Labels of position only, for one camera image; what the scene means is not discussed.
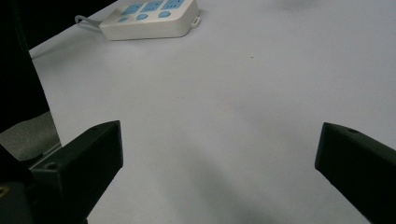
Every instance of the power cord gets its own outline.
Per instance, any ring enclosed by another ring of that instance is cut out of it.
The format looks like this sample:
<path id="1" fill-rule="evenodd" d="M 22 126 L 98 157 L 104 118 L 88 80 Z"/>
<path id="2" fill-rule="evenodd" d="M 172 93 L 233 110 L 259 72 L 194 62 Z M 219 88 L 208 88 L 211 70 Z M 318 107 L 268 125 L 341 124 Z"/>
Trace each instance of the power cord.
<path id="1" fill-rule="evenodd" d="M 79 23 L 80 21 L 87 21 L 88 23 L 90 23 L 91 25 L 93 25 L 93 26 L 95 26 L 97 28 L 99 28 L 100 23 L 102 23 L 101 21 L 94 21 L 94 20 L 91 20 L 91 19 L 86 18 L 84 16 L 77 15 L 75 17 L 75 22 Z"/>

